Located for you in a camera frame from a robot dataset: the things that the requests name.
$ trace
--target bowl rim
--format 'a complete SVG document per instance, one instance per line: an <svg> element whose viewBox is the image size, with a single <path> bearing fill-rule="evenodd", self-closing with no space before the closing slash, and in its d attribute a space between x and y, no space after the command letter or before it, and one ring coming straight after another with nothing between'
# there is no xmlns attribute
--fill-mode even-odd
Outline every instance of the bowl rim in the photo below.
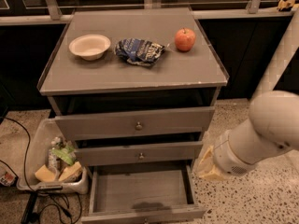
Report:
<svg viewBox="0 0 299 224"><path fill-rule="evenodd" d="M111 41L108 37L104 36L104 35L93 35L93 34L89 34L89 35L82 35L82 36L79 36L77 38L75 38L74 40L71 41L71 43L69 44L68 48L69 50L74 54L74 55L77 55L77 56L86 56L84 55L83 52L75 52L73 50L73 47L74 45L79 41L79 40L82 40L82 39L86 39L86 38L89 38L89 37L98 37L98 38L101 38L102 40L104 39L105 40L105 43L107 44L105 49L103 49L101 52L97 52L97 53L94 53L93 55L98 55L98 54L101 54L101 53L104 53L106 50L109 49L109 47L111 46Z"/></svg>

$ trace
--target power cord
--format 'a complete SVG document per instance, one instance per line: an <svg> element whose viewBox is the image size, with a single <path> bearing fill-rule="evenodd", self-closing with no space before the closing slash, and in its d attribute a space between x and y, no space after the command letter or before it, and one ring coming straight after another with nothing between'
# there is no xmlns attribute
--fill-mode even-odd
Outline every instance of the power cord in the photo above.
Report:
<svg viewBox="0 0 299 224"><path fill-rule="evenodd" d="M35 204L37 194L38 194L40 191L37 191L37 190L32 189L32 187L30 186L30 184L29 184L29 182L28 182L27 175L26 175L26 161L27 161L27 154L28 154L29 146L30 146L30 143L31 143L31 136L30 136L28 130L27 130L21 123L19 123L18 121L16 121L15 119L7 118L7 117L0 117L0 119L7 119L7 120L9 120L9 121L12 121L12 122L17 123L18 125L20 125L20 126L25 130L25 132L26 132L26 134L27 134L27 136L28 136L28 143L27 143L27 147L26 147L26 151L25 151L25 157L24 157L24 163L23 163L24 180L25 180L25 183L26 183L26 185L28 186L29 190L31 190L31 191L33 192L32 194L34 194L34 198L33 198L33 199L34 199L34 204ZM6 166L10 169L10 171L11 171L16 177L18 177L17 174L11 169L11 167L10 167L7 163L5 163L4 161L1 161L1 160L0 160L0 162L2 162L4 165L6 165ZM61 197L63 197L62 199L64 200L64 203L65 203L65 205L66 205L67 208L64 208L64 207L61 206L58 202L56 202L56 200L52 197L53 194L47 193L46 191L43 191L42 193L43 193L43 194L48 194L48 195L50 196L50 198L54 201L54 203L51 203L51 204L48 204L48 205L44 206L44 207L42 208L42 210L41 210L39 213L33 213L33 215L32 215L31 217L33 217L33 218L38 218L38 221L39 221L39 223L40 223L40 216L42 215L42 213L44 212L44 210L45 210L46 208L48 208L49 206L55 206L55 207L57 208L57 210L58 210L59 219L60 219L60 222L61 222L62 224L66 224L66 223L63 222L63 220L62 220L61 210L63 211L63 213L64 213L68 218L70 218L71 224L76 224L76 223L78 222L78 220L80 219L80 217L81 217L81 215L82 215L82 203L81 203L81 199L80 199L80 197L79 197L79 195L78 195L77 193L76 193L76 194L77 194L77 196L78 196L78 203L79 203L79 216L78 216L78 218L77 218L74 222L72 221L72 215L71 215L70 212L67 210L67 209L69 208L69 201L68 201L68 198L66 197L65 194L61 194L61 195L62 195Z"/></svg>
<svg viewBox="0 0 299 224"><path fill-rule="evenodd" d="M31 136L28 132L28 130L21 124L19 123L18 121L16 121L15 119L11 119L11 118L7 118L7 117L0 117L0 119L7 119L7 120L10 120L14 123L17 123L18 125L20 125L26 132L27 136L28 136L28 143L27 143L27 148L26 148L26 151L25 151L25 158L24 158L24 164L23 164L23 167L24 167L24 180L26 182L26 185L28 186L28 188L31 190L31 191L35 191L34 189L31 188L31 186L29 185L29 182L27 180L27 175L26 175L26 158L27 158L27 153L28 153L28 149L29 149L29 146L30 146L30 143L31 143Z"/></svg>
<svg viewBox="0 0 299 224"><path fill-rule="evenodd" d="M51 207L51 206L55 206L55 208L58 210L59 220L60 220L60 222L61 222L62 224L68 224L67 222L64 222L64 221L63 221L63 219L62 219L62 212L65 214L66 217L68 217L68 218L70 219L70 224L76 224L76 223L78 222L78 220L80 219L81 215L82 215L82 203L81 203L81 199L80 199L79 195L77 194L77 197L78 197L78 203L79 203L79 211L80 211L80 212L79 212L78 217L77 217L76 220L74 220L74 221L73 221L73 219L72 219L72 215L71 215L70 212L67 210L67 209L70 207L70 206L69 206L68 198L65 196L65 199L64 199L64 198L62 198L62 196L60 196L60 197L64 200L64 203L65 203L65 205L66 205L66 207L67 207L67 208L65 208L65 207L63 207L60 203L58 203L58 202L54 199L53 196L54 196L54 195L51 194L51 195L50 195L50 198L53 200L54 203L50 203L50 204L44 206L44 207L42 208L42 210L41 210L39 213L37 213L39 223L40 223L41 216L42 216L43 212L44 212L47 208L49 208L49 207Z"/></svg>

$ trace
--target black wall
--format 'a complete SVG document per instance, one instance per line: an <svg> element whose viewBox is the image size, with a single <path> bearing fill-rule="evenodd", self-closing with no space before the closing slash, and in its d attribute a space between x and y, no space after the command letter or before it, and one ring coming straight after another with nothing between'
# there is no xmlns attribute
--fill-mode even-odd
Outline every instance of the black wall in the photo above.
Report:
<svg viewBox="0 0 299 224"><path fill-rule="evenodd" d="M230 79L220 98L250 98L292 17L201 20Z"/></svg>
<svg viewBox="0 0 299 224"><path fill-rule="evenodd" d="M293 55L274 90L290 91L299 95L299 49Z"/></svg>
<svg viewBox="0 0 299 224"><path fill-rule="evenodd" d="M63 29L64 25L0 27L0 113L7 107L50 107L36 85Z"/></svg>

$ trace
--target dresser top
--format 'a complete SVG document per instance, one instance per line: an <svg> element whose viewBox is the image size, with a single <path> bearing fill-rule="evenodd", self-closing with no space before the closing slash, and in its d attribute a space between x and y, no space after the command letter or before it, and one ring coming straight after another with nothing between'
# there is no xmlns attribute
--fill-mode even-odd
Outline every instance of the dresser top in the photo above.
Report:
<svg viewBox="0 0 299 224"><path fill-rule="evenodd" d="M175 33L183 27L196 32L196 42L189 52L180 52L174 45ZM111 40L103 57L92 62L74 56L68 49L72 40L88 34L105 35ZM131 65L113 53L124 38L157 42L167 47L166 52L151 68ZM40 92L48 96L219 87L228 79L187 8L76 12L53 57L40 87Z"/></svg>

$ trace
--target terrazzo floor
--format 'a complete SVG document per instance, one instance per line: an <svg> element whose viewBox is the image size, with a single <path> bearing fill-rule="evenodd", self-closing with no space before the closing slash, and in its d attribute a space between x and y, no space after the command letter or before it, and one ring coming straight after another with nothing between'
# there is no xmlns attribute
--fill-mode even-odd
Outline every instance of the terrazzo floor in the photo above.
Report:
<svg viewBox="0 0 299 224"><path fill-rule="evenodd" d="M221 133L245 120L248 108L249 102L245 99L217 101L215 115L204 136L203 152ZM11 111L7 117L19 121L33 137L39 122L47 118L49 113L49 110ZM16 124L4 120L0 125L0 160L9 164L18 175L21 174L26 145L26 133ZM224 182L208 182L197 178L196 166L193 169L195 193L198 202L206 208L206 213L201 219L183 224L299 223L298 151L262 161L249 174ZM79 215L78 197L76 194L67 194L67 197L74 220ZM21 223L28 198L26 191L0 188L0 223ZM79 198L82 215L85 216L89 209L89 194L79 195ZM65 204L62 198L55 197L55 200ZM52 202L49 197L40 197L35 210L40 211ZM66 217L63 217L63 221L70 223ZM60 223L55 207L45 209L40 223Z"/></svg>

